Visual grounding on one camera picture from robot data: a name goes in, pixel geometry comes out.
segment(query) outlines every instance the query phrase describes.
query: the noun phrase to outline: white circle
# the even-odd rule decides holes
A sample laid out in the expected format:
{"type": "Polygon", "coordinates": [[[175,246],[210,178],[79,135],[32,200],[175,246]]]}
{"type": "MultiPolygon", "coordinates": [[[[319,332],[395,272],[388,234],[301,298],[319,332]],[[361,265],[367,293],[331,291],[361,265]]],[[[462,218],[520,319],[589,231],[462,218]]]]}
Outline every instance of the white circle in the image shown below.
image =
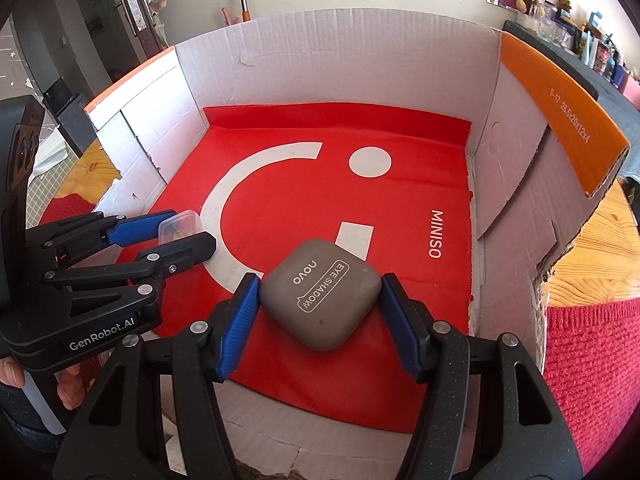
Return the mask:
{"type": "Polygon", "coordinates": [[[358,176],[366,178],[381,176],[391,168],[391,156],[382,148],[367,146],[351,154],[349,167],[358,176]]]}

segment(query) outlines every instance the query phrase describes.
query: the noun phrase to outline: metal screw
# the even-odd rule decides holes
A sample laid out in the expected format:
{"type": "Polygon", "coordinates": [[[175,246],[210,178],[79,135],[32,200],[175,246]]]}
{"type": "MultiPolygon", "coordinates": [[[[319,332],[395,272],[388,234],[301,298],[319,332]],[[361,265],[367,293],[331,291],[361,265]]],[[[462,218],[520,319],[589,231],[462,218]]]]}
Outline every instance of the metal screw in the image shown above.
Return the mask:
{"type": "Polygon", "coordinates": [[[194,321],[191,323],[189,330],[191,330],[194,334],[202,334],[207,331],[209,325],[206,321],[194,321]]]}
{"type": "Polygon", "coordinates": [[[148,283],[143,283],[142,285],[140,285],[138,287],[138,293],[142,294],[143,296],[146,296],[148,294],[151,294],[153,292],[154,288],[149,285],[148,283]]]}
{"type": "Polygon", "coordinates": [[[433,324],[433,329],[438,334],[448,334],[449,331],[451,330],[451,325],[449,323],[447,323],[446,321],[436,321],[433,324]]]}
{"type": "Polygon", "coordinates": [[[122,338],[122,344],[129,348],[137,345],[138,341],[140,341],[138,334],[127,334],[122,338]]]}
{"type": "Polygon", "coordinates": [[[502,334],[502,342],[507,346],[516,346],[518,344],[518,338],[512,333],[507,332],[502,334]]]}

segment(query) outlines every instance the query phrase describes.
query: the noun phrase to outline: cardboard box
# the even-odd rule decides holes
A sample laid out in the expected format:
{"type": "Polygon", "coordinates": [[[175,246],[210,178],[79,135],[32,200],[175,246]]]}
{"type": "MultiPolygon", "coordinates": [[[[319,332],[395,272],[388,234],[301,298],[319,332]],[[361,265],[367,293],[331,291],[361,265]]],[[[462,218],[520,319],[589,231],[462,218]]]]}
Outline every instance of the cardboard box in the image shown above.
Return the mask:
{"type": "MultiPolygon", "coordinates": [[[[222,110],[206,108],[345,102],[470,123],[468,332],[516,333],[542,369],[540,284],[604,196],[628,142],[567,74],[508,33],[418,12],[351,9],[262,18],[178,44],[86,108],[122,175],[102,206],[149,210],[197,152],[207,116],[222,110]]],[[[218,221],[216,238],[220,229],[218,221]]],[[[237,285],[234,272],[220,279],[226,290],[237,285]]],[[[238,459],[264,474],[391,478],[410,437],[324,418],[233,382],[216,392],[238,459]]]]}

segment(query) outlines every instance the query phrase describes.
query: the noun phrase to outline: finger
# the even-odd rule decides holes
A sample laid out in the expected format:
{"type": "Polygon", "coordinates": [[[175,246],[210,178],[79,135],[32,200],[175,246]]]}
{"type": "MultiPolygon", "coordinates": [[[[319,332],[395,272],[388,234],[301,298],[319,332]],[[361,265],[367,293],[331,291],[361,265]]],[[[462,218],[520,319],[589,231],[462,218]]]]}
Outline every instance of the finger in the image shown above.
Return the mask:
{"type": "Polygon", "coordinates": [[[81,377],[71,375],[64,370],[58,379],[58,396],[68,410],[72,409],[69,406],[77,400],[80,390],[82,390],[82,397],[80,398],[80,402],[82,402],[82,399],[84,399],[84,386],[82,386],[81,377]]]}
{"type": "Polygon", "coordinates": [[[80,373],[80,363],[65,368],[65,372],[69,372],[71,375],[78,375],[80,373]]]}
{"type": "Polygon", "coordinates": [[[13,357],[0,359],[0,382],[16,388],[24,387],[24,370],[13,357]]]}

